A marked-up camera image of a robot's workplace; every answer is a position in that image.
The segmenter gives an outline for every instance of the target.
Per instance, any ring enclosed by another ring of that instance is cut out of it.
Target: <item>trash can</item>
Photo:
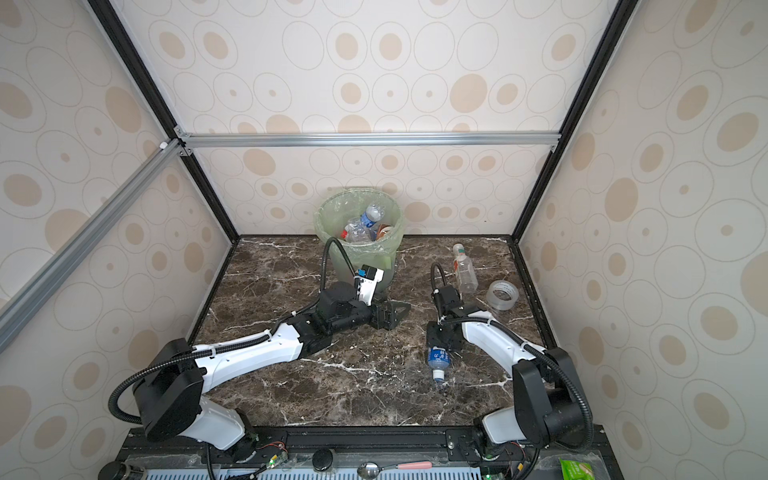
[[[406,223],[397,202],[389,195],[372,188],[350,188],[326,200],[315,212],[315,232],[325,243],[330,237],[341,236],[346,222],[352,217],[359,217],[370,204],[384,207],[383,223],[392,225],[383,238],[365,243],[347,243],[342,240],[344,250],[352,265],[357,269],[363,264],[384,270],[384,278],[376,291],[384,290],[392,282],[395,275],[397,249],[406,230]],[[336,277],[344,282],[353,282],[351,273],[344,263],[339,250],[331,247],[331,262],[336,271]]]

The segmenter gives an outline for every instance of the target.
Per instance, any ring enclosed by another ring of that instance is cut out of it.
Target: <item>pink spoon handle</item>
[[[399,470],[421,470],[425,468],[432,468],[432,462],[401,463],[400,465],[397,465],[397,468]]]

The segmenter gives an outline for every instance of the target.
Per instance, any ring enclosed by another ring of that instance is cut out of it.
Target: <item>green packet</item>
[[[588,463],[561,460],[560,466],[563,468],[563,480],[594,480],[592,466]]]

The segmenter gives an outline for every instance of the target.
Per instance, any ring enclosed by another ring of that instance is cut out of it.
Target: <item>white ventilation grille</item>
[[[229,468],[217,472],[217,480],[250,473],[253,470]],[[359,480],[354,468],[338,468],[334,473],[317,473],[309,468],[295,468],[289,472],[265,472],[259,475],[259,480]],[[404,472],[392,470],[382,472],[380,480],[480,480],[480,469],[470,467],[431,468],[419,472]],[[152,469],[147,480],[208,480],[208,474],[203,468],[195,469]]]

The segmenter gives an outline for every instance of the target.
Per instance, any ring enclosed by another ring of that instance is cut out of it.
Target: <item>black bottle cap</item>
[[[333,464],[333,452],[330,449],[320,449],[312,455],[312,467],[315,472],[324,472]]]

